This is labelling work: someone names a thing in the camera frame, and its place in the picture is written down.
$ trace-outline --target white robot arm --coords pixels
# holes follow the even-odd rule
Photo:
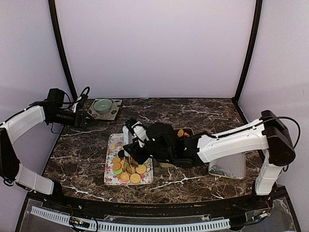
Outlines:
[[[83,94],[76,102],[70,102],[74,111],[62,109],[64,92],[60,89],[50,89],[47,99],[34,102],[19,114],[0,124],[0,176],[8,186],[17,183],[19,186],[46,195],[61,195],[61,185],[29,170],[17,158],[13,145],[26,132],[36,125],[46,122],[61,123],[77,127],[95,124],[92,119],[86,119],[85,112],[80,110],[87,95]]]
[[[295,159],[288,129],[278,118],[287,117],[276,117],[271,111],[263,111],[260,119],[242,127],[184,139],[179,139],[169,124],[154,123],[145,128],[140,122],[135,122],[127,126],[134,130],[137,139],[124,149],[139,164],[153,158],[184,168],[241,152],[263,150],[265,160],[254,191],[256,195],[266,196],[271,193],[283,167]]]
[[[4,122],[0,126],[1,174],[8,182],[14,180],[14,182],[26,187],[30,191],[33,190],[46,195],[51,195],[54,190],[54,182],[29,170],[23,166],[19,160],[17,162],[14,150],[11,148],[11,145],[13,145],[23,134],[44,121],[45,114],[43,107],[33,106],[11,118],[9,121]],[[9,160],[11,160],[11,163],[10,165],[7,165],[7,161]]]

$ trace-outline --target macaron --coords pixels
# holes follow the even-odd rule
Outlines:
[[[113,170],[115,175],[120,175],[122,173],[123,169],[120,168],[118,171]]]

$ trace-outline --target square tray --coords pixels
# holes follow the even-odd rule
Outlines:
[[[122,184],[117,176],[113,173],[112,160],[118,157],[118,152],[123,150],[124,135],[123,134],[111,134],[108,140],[107,155],[104,172],[104,183],[106,185],[147,185],[153,182],[153,161],[148,159],[144,165],[147,167],[147,171],[141,176],[141,181],[138,184],[133,184],[129,181],[127,184]]]

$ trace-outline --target black frame edge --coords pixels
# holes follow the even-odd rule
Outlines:
[[[238,102],[243,90],[243,87],[246,82],[248,70],[250,67],[252,55],[253,55],[253,50],[254,50],[254,45],[256,41],[256,36],[257,36],[257,31],[259,28],[259,23],[260,23],[260,17],[261,17],[261,12],[262,12],[262,4],[263,0],[256,0],[255,3],[255,11],[254,11],[254,17],[253,17],[253,23],[252,23],[252,28],[251,28],[251,34],[250,34],[250,39],[249,39],[249,44],[248,44],[248,49],[247,49],[247,54],[246,58],[242,67],[239,83],[237,86],[237,90],[235,93],[235,101]]]
[[[77,92],[76,92],[76,88],[75,88],[72,75],[69,69],[67,56],[65,54],[65,50],[64,50],[64,46],[63,46],[63,42],[61,38],[61,32],[60,32],[60,27],[59,27],[59,22],[58,22],[58,17],[57,17],[55,0],[48,0],[48,5],[49,5],[50,17],[51,17],[52,24],[53,24],[55,39],[56,39],[56,43],[58,47],[58,52],[59,52],[59,56],[60,56],[61,63],[62,63],[62,68],[66,76],[66,80],[67,80],[71,95],[73,97],[73,100],[76,101],[78,98]]]

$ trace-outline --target white bowl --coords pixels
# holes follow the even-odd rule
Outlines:
[[[107,114],[112,107],[112,101],[109,99],[98,100],[93,108],[101,115]]]

